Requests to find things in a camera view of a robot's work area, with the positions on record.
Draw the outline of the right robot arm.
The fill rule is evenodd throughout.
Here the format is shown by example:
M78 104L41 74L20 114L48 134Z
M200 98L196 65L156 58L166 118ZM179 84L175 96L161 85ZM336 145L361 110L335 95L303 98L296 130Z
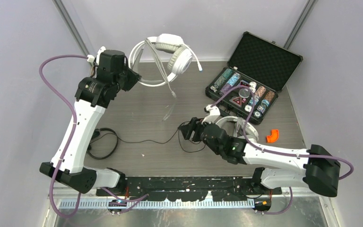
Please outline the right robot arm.
M228 163L258 165L251 181L257 194L278 187L302 187L322 196L337 196L341 164L320 145L289 149L259 144L257 130L235 116L216 123L193 117L178 129L185 140L202 141Z

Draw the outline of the small white headphones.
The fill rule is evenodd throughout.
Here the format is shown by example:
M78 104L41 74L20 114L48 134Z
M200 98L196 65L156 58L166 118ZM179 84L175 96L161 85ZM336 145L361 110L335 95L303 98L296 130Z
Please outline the small white headphones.
M140 84L146 87L161 87L169 85L182 75L190 66L193 59L197 62L198 70L202 66L194 51L178 35L160 34L151 36L137 43L129 54L129 67L138 71L143 51L147 49L159 69L161 80L146 80L141 78Z

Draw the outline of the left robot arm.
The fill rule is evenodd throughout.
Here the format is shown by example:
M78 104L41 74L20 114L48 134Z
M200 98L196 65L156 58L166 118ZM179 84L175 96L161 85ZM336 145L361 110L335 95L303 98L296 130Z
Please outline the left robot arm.
M75 103L68 100L72 117L56 154L40 165L40 173L85 194L91 189L108 188L115 196L126 190L125 174L113 169L97 169L84 165L93 132L109 103L119 91L129 91L141 76L128 67L128 58L118 50L102 47L97 56L85 57L97 68L95 77L83 78L75 93Z

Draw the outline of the large white grey headphones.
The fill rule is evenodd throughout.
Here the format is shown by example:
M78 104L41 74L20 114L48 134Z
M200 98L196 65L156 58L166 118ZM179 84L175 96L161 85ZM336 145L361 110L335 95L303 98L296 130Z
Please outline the large white grey headphones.
M233 130L233 137L237 137L239 139L244 139L247 137L247 139L251 142L257 142L259 139L259 133L255 129L255 127L249 123L246 122L245 119L242 117L237 116L226 116L220 118L216 125L220 128L223 128L223 126L227 123L233 123L234 130Z

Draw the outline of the black headphones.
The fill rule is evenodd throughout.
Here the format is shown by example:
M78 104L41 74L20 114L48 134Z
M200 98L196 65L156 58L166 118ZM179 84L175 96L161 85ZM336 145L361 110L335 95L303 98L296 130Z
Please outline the black headphones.
M110 128L94 129L86 153L95 160L105 160L112 156L120 143L115 130Z

